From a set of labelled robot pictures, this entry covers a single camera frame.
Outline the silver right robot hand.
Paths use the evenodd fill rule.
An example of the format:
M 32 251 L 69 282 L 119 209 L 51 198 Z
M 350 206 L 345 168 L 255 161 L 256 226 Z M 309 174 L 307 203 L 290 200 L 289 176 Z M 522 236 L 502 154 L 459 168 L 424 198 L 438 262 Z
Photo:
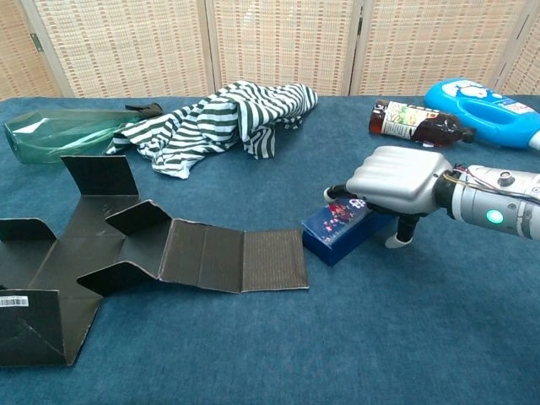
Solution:
M 323 195 L 328 203 L 359 198 L 371 210 L 396 215 L 397 232 L 385 247 L 402 248 L 413 241 L 419 219 L 439 209 L 435 183 L 450 169 L 451 163 L 441 153 L 381 146 L 345 183 L 326 188 Z

